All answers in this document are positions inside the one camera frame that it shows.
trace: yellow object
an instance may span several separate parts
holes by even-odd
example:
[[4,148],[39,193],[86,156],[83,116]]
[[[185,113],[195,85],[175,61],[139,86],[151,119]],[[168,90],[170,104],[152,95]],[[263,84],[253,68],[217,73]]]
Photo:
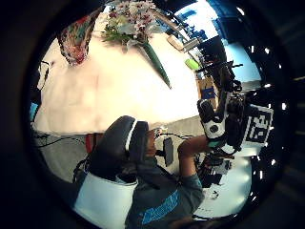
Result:
[[200,67],[199,67],[199,64],[194,61],[193,59],[187,59],[185,61],[185,64],[191,69],[191,70],[198,70]]

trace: flower arrangement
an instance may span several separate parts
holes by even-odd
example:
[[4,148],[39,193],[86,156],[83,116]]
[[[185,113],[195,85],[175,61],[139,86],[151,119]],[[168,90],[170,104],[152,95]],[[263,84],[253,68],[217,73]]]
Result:
[[149,43],[153,33],[163,32],[153,15],[153,1],[116,0],[109,2],[108,5],[112,6],[112,9],[107,17],[105,31],[102,32],[104,41],[120,41],[127,50],[135,45],[143,48],[154,68],[171,89],[170,80]]
[[101,9],[93,11],[68,25],[57,34],[61,54],[72,66],[81,64],[87,57],[95,19]]

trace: white flower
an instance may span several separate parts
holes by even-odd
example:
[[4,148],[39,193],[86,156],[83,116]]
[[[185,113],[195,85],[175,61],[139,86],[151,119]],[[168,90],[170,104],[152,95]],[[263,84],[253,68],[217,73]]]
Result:
[[148,9],[152,9],[152,10],[155,9],[155,4],[152,0],[146,0],[145,4],[147,4]]
[[137,8],[135,2],[131,2],[131,3],[130,3],[129,10],[130,10],[130,14],[131,14],[131,15],[137,14],[138,8]]
[[145,28],[145,23],[143,20],[137,20],[134,27],[136,31],[140,31],[142,28]]
[[126,11],[128,9],[129,4],[130,4],[129,1],[123,1],[115,6],[114,11],[117,13],[123,13],[124,11]]
[[119,26],[117,27],[117,31],[121,34],[125,33],[132,35],[135,33],[134,24],[127,23],[122,26]]

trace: man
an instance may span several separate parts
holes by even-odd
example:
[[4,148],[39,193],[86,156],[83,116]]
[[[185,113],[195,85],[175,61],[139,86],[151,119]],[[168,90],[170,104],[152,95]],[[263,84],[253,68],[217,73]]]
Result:
[[[200,135],[179,145],[178,183],[166,177],[157,166],[153,131],[149,131],[147,146],[145,161],[137,166],[139,184],[133,194],[127,228],[181,228],[193,221],[193,212],[204,198],[193,157],[209,150],[208,140]],[[153,187],[150,180],[157,180],[159,186]]]

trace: white tablecloth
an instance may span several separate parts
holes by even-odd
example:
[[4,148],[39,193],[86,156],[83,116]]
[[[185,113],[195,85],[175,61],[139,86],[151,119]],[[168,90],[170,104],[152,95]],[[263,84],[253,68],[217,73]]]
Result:
[[155,34],[150,40],[173,88],[170,90],[138,48],[102,42],[96,22],[88,58],[75,67],[61,55],[55,39],[44,60],[53,61],[42,89],[42,105],[33,123],[39,132],[77,135],[104,132],[119,116],[148,121],[150,128],[198,115],[194,74],[187,54]]

